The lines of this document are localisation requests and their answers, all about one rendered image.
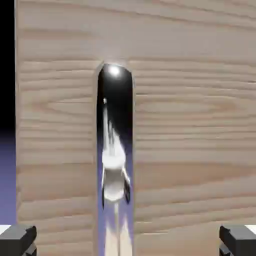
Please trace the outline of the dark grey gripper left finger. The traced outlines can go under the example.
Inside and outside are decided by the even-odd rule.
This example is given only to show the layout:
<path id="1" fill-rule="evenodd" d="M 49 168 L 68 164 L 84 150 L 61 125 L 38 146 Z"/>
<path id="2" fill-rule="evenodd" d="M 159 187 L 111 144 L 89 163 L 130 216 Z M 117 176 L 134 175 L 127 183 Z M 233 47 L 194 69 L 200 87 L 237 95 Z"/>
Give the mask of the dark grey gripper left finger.
<path id="1" fill-rule="evenodd" d="M 37 256 L 35 225 L 0 224 L 0 256 Z"/>

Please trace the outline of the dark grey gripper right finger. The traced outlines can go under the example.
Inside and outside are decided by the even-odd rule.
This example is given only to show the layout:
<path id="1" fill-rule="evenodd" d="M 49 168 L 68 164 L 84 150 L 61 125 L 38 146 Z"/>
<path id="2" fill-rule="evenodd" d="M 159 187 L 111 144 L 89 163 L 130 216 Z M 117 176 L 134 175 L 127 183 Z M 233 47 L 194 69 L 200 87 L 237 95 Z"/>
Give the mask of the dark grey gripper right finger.
<path id="1" fill-rule="evenodd" d="M 219 256 L 256 256 L 256 224 L 221 225 Z"/>

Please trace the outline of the light wood cabinet door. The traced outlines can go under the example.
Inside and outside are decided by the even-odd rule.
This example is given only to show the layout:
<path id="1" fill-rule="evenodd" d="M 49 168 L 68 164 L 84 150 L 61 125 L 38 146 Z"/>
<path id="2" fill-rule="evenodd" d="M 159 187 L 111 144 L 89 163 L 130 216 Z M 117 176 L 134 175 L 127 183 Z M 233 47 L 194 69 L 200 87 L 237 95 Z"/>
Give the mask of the light wood cabinet door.
<path id="1" fill-rule="evenodd" d="M 97 192 L 105 63 L 133 78 L 121 256 L 219 256 L 256 224 L 256 0 L 16 0 L 16 214 L 38 256 L 117 256 Z"/>

